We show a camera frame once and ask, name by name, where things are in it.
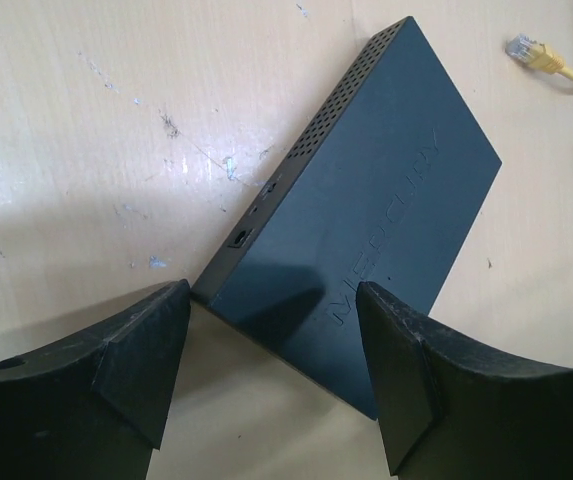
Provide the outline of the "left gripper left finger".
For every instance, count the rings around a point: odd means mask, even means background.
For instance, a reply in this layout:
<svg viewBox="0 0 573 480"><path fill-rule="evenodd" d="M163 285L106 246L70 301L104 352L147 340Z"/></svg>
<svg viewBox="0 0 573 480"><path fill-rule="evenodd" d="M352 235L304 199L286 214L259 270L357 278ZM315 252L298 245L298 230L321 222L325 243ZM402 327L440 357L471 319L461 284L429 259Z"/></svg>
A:
<svg viewBox="0 0 573 480"><path fill-rule="evenodd" d="M0 361L0 479L144 479L162 443L190 318L171 282Z"/></svg>

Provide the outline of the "black network switch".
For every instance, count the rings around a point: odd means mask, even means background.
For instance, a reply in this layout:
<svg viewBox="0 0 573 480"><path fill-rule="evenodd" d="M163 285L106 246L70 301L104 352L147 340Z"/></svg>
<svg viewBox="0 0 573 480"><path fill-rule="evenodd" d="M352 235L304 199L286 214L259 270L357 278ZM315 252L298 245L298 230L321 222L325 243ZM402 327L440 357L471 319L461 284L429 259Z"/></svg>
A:
<svg viewBox="0 0 573 480"><path fill-rule="evenodd" d="M356 293L429 312L501 160L420 26L370 38L192 288L367 417Z"/></svg>

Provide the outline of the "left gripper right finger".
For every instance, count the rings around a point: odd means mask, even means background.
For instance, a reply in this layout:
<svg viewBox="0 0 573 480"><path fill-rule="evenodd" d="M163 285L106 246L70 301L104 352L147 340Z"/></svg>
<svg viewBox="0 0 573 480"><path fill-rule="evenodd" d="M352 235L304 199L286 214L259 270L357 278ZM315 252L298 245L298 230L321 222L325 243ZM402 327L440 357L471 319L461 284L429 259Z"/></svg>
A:
<svg viewBox="0 0 573 480"><path fill-rule="evenodd" d="M393 477L573 479L573 368L477 341L373 282L356 305Z"/></svg>

